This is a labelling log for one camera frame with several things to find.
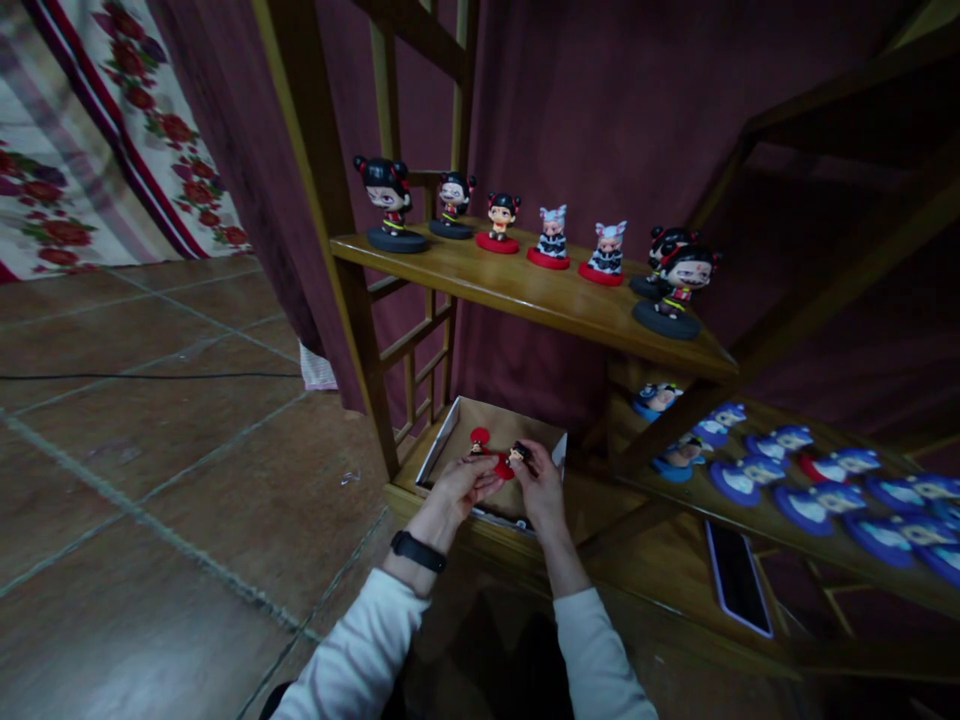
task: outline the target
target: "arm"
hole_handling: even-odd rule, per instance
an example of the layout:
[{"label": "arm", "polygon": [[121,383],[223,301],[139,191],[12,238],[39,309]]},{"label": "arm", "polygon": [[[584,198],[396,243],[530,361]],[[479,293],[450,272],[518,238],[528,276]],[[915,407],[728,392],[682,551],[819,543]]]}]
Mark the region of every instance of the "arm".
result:
[{"label": "arm", "polygon": [[[496,456],[468,457],[444,470],[406,530],[446,555],[460,524],[480,500],[503,487]],[[291,685],[276,720],[378,718],[420,627],[435,573],[391,551],[320,643]]]},{"label": "arm", "polygon": [[577,556],[564,515],[560,472],[546,448],[532,440],[521,442],[530,448],[536,476],[522,465],[514,472],[547,563],[574,715],[580,720],[654,720],[657,711],[637,682],[620,636]]}]

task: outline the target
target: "black base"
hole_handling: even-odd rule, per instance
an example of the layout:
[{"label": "black base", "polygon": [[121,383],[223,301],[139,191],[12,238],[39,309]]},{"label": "black base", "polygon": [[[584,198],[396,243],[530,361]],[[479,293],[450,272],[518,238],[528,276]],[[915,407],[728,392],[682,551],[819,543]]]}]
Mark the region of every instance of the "black base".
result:
[{"label": "black base", "polygon": [[652,302],[640,301],[633,307],[633,319],[647,330],[673,340],[693,340],[700,334],[700,323],[684,312],[677,313],[674,320],[669,315],[661,315],[653,309]]},{"label": "black base", "polygon": [[636,275],[630,278],[630,289],[637,295],[650,300],[659,300],[664,295],[660,290],[660,284],[656,281],[647,282],[646,275]]},{"label": "black base", "polygon": [[404,230],[399,235],[391,235],[382,228],[367,230],[367,240],[377,250],[384,252],[413,253],[427,249],[427,239],[410,230]]},{"label": "black base", "polygon": [[460,223],[447,225],[442,220],[431,220],[430,232],[439,237],[445,237],[451,240],[469,240],[473,237],[473,228],[467,225],[461,225]]}]

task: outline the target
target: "left hand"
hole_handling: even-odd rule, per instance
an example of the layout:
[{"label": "left hand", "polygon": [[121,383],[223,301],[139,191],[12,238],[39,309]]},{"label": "left hand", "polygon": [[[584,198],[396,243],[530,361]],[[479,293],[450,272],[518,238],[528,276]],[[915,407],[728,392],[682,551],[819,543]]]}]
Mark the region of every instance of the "left hand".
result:
[{"label": "left hand", "polygon": [[456,519],[463,522],[474,505],[503,487],[504,479],[493,471],[497,462],[496,455],[469,455],[453,460],[444,468],[427,502],[449,506]]}]

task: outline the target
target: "wooden shelf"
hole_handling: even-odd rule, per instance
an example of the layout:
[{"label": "wooden shelf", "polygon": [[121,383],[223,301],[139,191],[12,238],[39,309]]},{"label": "wooden shelf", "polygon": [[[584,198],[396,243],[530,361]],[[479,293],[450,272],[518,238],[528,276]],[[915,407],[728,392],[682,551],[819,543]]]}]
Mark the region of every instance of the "wooden shelf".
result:
[{"label": "wooden shelf", "polygon": [[[476,218],[464,222],[486,228]],[[580,261],[591,251],[568,245],[572,263],[565,271],[546,270],[528,262],[527,247],[537,236],[511,230],[522,247],[517,255],[497,255],[481,250],[473,240],[436,237],[425,225],[411,229],[430,241],[424,253],[386,253],[371,247],[366,235],[333,238],[335,257],[394,275],[418,285],[486,305],[557,330],[578,335],[607,347],[659,363],[698,377],[727,383],[737,375],[737,365],[706,328],[693,341],[669,340],[652,333],[630,316],[638,298],[626,282],[618,288],[601,287],[577,274]],[[624,264],[627,278],[649,274],[639,263]]]},{"label": "wooden shelf", "polygon": [[[400,474],[386,486],[391,507],[403,518],[412,515],[426,495],[414,483],[446,414],[447,410],[441,412],[437,422],[421,433],[408,451]],[[636,492],[598,483],[569,467],[564,485],[567,521],[577,542],[645,502]],[[543,555],[535,539],[470,519],[457,542],[519,574],[525,578],[528,589],[549,597]],[[761,658],[766,671],[793,674],[785,647],[757,635],[720,609],[703,524],[695,518],[680,516],[663,523],[642,538],[628,541],[617,552],[591,559],[587,569],[602,591],[680,618],[692,624],[704,642],[720,644],[727,651],[754,660]],[[771,620],[777,623],[777,614],[773,612],[776,601],[769,593],[766,600]],[[683,632],[689,635],[690,629]],[[774,633],[777,638],[786,636],[779,626],[775,626]]]},{"label": "wooden shelf", "polygon": [[[876,443],[831,428],[824,423],[796,413],[773,408],[745,398],[737,398],[747,406],[746,422],[737,425],[727,445],[708,453],[708,464],[698,465],[693,478],[686,483],[669,483],[651,468],[623,474],[617,479],[647,495],[665,498],[698,515],[743,532],[751,537],[765,538],[776,545],[795,550],[817,561],[840,568],[852,577],[864,580],[880,590],[886,590],[904,599],[916,602],[943,614],[960,619],[960,591],[929,570],[919,560],[911,568],[897,569],[874,558],[852,540],[843,527],[834,521],[834,533],[826,538],[807,534],[789,522],[773,503],[769,490],[762,492],[761,503],[744,508],[727,500],[710,482],[707,468],[710,460],[732,462],[746,454],[742,438],[751,434],[766,434],[780,425],[806,425],[815,439],[817,452],[831,452],[839,447],[865,447],[876,450],[883,460],[884,473],[890,477],[915,474],[921,469],[903,456],[891,453]],[[629,403],[618,394],[610,399],[611,448],[622,447],[631,433],[640,433],[648,423],[640,418]],[[791,463],[786,482],[797,488],[811,485],[810,480]],[[864,494],[870,510],[879,516],[894,514],[869,494]]]}]

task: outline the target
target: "black cable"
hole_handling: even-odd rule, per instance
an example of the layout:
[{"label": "black cable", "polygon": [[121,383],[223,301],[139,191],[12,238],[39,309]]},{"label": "black cable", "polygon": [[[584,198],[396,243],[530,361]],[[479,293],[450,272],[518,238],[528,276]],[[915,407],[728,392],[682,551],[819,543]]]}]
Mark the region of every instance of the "black cable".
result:
[{"label": "black cable", "polygon": [[120,378],[127,380],[210,380],[224,377],[295,377],[296,373],[216,373],[214,375],[113,375],[110,373],[75,373],[73,375],[0,375],[0,380],[72,380],[74,378]]}]

